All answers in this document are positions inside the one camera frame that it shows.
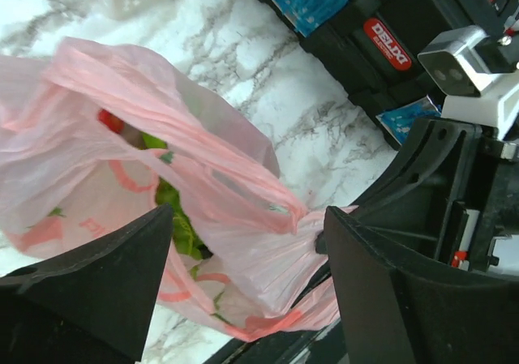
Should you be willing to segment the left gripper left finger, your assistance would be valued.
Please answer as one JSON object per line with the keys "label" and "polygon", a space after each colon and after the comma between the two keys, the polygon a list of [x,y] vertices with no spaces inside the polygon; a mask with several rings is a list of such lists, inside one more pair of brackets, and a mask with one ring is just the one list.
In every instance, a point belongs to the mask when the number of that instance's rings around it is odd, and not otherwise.
{"label": "left gripper left finger", "polygon": [[136,363],[173,230],[162,205],[1,279],[3,363]]}

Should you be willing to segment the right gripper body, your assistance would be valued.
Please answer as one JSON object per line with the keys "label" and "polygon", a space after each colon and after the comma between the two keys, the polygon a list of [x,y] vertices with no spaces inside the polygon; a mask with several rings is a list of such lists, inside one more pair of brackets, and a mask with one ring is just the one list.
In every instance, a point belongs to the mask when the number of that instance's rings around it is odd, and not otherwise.
{"label": "right gripper body", "polygon": [[355,201],[355,218],[426,257],[485,271],[492,247],[518,231],[518,146],[495,129],[417,119],[382,175]]}

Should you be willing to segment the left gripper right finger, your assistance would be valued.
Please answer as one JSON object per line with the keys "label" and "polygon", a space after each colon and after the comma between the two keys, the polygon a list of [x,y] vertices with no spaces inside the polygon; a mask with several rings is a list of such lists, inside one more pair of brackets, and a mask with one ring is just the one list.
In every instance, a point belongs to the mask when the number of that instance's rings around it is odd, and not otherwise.
{"label": "left gripper right finger", "polygon": [[429,259],[330,207],[328,261],[352,363],[515,363],[518,283]]}

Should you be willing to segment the pink plastic bag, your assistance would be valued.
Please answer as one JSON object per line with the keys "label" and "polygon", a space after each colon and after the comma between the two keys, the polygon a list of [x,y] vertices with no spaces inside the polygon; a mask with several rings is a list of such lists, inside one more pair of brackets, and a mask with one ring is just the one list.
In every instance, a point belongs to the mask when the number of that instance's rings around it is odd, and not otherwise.
{"label": "pink plastic bag", "polygon": [[324,213],[279,178],[270,140],[215,92],[136,45],[65,39],[1,59],[1,231],[48,258],[174,209],[158,300],[244,341],[336,321],[307,284]]}

